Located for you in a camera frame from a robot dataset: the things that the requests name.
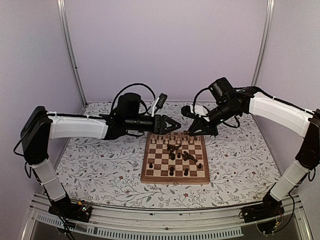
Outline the wooden chess board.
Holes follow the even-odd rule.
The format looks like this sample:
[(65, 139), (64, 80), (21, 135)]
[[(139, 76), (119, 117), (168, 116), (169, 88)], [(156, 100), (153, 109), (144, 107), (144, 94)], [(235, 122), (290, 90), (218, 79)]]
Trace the wooden chess board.
[[(150, 142), (152, 133), (147, 134), (144, 158), (140, 174), (140, 180), (144, 184), (178, 184), (178, 185), (207, 185), (210, 183), (208, 156), (205, 138), (201, 135), (200, 143), (177, 144), (181, 145), (178, 152), (186, 151), (198, 161), (183, 160), (182, 158), (169, 159), (167, 144), (153, 144)], [(174, 175), (170, 176), (170, 167), (174, 167)]]

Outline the dark piece placed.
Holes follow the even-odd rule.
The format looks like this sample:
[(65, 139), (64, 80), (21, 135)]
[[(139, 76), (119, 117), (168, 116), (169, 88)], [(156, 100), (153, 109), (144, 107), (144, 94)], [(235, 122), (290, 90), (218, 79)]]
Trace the dark piece placed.
[(171, 166), (170, 169), (169, 169), (169, 175), (173, 176), (174, 175), (174, 171), (175, 171), (175, 168), (173, 166)]

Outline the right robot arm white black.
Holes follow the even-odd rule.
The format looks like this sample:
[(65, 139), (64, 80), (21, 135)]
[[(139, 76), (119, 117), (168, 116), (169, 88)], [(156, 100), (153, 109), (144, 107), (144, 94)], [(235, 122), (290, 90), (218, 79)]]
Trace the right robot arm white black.
[[(258, 86), (269, 94), (274, 94), (303, 107), (318, 108), (320, 106), (319, 78), (273, 79), (269, 83), (266, 79), (263, 79)], [(303, 139), (293, 131), (265, 118), (256, 117), (255, 121), (280, 172), (283, 174), (285, 168), (293, 162)], [(306, 180), (297, 189), (297, 193), (303, 202), (318, 202), (320, 200), (320, 168), (317, 167), (316, 170), (317, 173), (313, 182)]]

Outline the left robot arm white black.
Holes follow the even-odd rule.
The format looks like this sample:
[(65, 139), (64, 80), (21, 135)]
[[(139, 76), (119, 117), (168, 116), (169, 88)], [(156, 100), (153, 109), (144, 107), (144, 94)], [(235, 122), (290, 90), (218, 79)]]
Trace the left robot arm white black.
[(141, 112), (140, 106), (145, 103), (139, 94), (117, 94), (110, 113), (99, 116), (60, 114), (48, 112), (44, 106), (37, 106), (20, 132), (17, 143), (22, 147), (20, 156), (32, 169), (48, 198), (55, 203), (55, 209), (63, 217), (70, 217), (75, 211), (74, 205), (49, 160), (49, 142), (70, 138), (113, 141), (128, 135), (129, 131), (166, 135), (181, 127), (179, 122), (169, 116), (155, 113), (163, 107), (166, 99), (167, 95), (160, 94), (150, 108), (146, 107)]

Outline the row of white pieces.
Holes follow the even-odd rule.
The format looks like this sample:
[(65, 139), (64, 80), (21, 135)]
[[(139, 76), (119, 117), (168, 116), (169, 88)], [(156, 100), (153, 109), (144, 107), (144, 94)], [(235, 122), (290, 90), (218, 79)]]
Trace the row of white pieces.
[(189, 136), (184, 132), (170, 132), (168, 134), (155, 134), (150, 135), (150, 142), (152, 144), (171, 144), (171, 145), (191, 145), (200, 144), (200, 136)]

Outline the pile of dark pieces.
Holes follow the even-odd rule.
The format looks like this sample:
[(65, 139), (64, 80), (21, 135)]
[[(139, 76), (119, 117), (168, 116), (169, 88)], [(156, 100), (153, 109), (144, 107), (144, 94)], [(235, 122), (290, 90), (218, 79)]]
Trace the pile of dark pieces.
[(170, 160), (175, 160), (176, 158), (182, 158), (184, 161), (191, 160), (194, 161), (195, 163), (198, 162), (198, 160), (191, 154), (189, 154), (187, 151), (179, 152), (179, 148), (182, 145), (171, 145), (167, 144), (167, 151), (168, 151), (168, 156)]

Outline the floral patterned table mat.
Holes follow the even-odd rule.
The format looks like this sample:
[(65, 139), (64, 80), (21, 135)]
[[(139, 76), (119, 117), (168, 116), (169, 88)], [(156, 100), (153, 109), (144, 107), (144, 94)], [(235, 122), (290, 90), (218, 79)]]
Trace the floral patterned table mat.
[(217, 136), (204, 138), (208, 184), (142, 183), (142, 170), (167, 177), (170, 169), (184, 179), (205, 170), (198, 139), (183, 133), (192, 119), (181, 114), (182, 102), (159, 111), (181, 124), (172, 136), (123, 136), (105, 141), (70, 139), (57, 166), (57, 176), (70, 198), (135, 208), (186, 209), (240, 205), (261, 201), (280, 178), (280, 171), (249, 114), (218, 126)]

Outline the right aluminium frame post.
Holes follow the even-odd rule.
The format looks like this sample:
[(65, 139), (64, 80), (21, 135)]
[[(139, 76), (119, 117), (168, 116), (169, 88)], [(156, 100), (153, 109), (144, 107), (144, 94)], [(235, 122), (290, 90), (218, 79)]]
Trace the right aluminium frame post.
[(263, 25), (263, 31), (262, 31), (262, 38), (260, 42), (259, 52), (257, 56), (257, 61), (255, 64), (255, 69), (253, 72), (253, 77), (251, 81), (252, 86), (257, 86), (260, 73), (263, 66), (263, 61), (265, 57), (265, 53), (267, 50), (268, 45), (268, 39), (272, 28), (272, 21), (273, 21), (273, 13), (275, 8), (275, 0), (267, 0), (266, 5), (266, 11), (265, 11), (265, 17), (264, 17), (264, 25)]

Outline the aluminium frame post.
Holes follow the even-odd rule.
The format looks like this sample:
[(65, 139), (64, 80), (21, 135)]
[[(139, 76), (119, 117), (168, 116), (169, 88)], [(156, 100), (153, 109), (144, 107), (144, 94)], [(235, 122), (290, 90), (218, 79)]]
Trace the aluminium frame post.
[(68, 18), (67, 18), (67, 11), (66, 11), (66, 3), (64, 0), (57, 0), (57, 9), (58, 9), (58, 15), (60, 19), (60, 25), (62, 29), (62, 34), (66, 46), (66, 51), (71, 67), (71, 72), (73, 75), (73, 79), (75, 82), (76, 90), (80, 98), (81, 104), (86, 107), (88, 105), (87, 99), (85, 96), (85, 91), (81, 82), (80, 74), (79, 74), (79, 68), (77, 65), (76, 57), (73, 50), (72, 45), (72, 39), (68, 24)]
[(259, 52), (257, 56), (257, 61), (255, 64), (255, 69), (253, 72), (253, 77), (251, 81), (252, 86), (257, 86), (260, 73), (263, 66), (263, 61), (265, 57), (265, 53), (267, 50), (268, 45), (268, 39), (272, 28), (272, 21), (273, 21), (273, 13), (275, 8), (275, 0), (267, 0), (266, 5), (266, 11), (265, 11), (265, 17), (264, 17), (264, 25), (263, 25), (263, 31), (262, 31), (262, 38), (260, 42)]

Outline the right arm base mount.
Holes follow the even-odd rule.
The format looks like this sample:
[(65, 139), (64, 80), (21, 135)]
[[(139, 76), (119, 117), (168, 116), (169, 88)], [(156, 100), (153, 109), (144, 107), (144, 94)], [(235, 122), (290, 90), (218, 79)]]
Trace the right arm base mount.
[(257, 224), (257, 228), (262, 234), (270, 235), (276, 232), (284, 213), (282, 201), (275, 200), (268, 191), (263, 197), (262, 203), (243, 207), (238, 216), (240, 219), (244, 219), (245, 223), (279, 216), (279, 220), (274, 218), (273, 220)]

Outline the front aluminium rail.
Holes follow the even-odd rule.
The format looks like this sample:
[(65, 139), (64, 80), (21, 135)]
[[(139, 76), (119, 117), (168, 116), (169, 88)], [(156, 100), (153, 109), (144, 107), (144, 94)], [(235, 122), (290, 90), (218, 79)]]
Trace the front aluminium rail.
[(62, 221), (49, 201), (32, 198), (24, 240), (312, 240), (298, 195), (283, 201), (284, 214), (245, 221), (242, 206), (190, 209), (133, 208), (95, 204), (88, 222)]

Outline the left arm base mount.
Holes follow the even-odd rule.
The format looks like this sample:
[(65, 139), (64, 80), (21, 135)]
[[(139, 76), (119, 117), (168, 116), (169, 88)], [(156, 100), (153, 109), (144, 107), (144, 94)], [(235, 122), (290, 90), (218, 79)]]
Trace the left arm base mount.
[(88, 223), (92, 214), (92, 203), (80, 200), (72, 202), (68, 196), (52, 201), (48, 212), (61, 218)]

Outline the left aluminium frame post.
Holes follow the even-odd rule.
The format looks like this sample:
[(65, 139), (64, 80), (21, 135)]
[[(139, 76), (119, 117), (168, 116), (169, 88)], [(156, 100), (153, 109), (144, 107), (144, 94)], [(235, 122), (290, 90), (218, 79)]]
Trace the left aluminium frame post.
[(58, 9), (58, 15), (60, 19), (60, 25), (62, 29), (62, 34), (66, 46), (66, 51), (71, 67), (71, 72), (73, 75), (73, 79), (75, 82), (76, 90), (80, 98), (81, 104), (86, 107), (88, 105), (87, 99), (85, 96), (85, 91), (81, 82), (80, 74), (79, 74), (79, 68), (77, 65), (76, 57), (73, 50), (72, 45), (72, 39), (68, 24), (68, 18), (67, 18), (67, 11), (66, 11), (66, 3), (64, 0), (57, 0), (57, 9)]

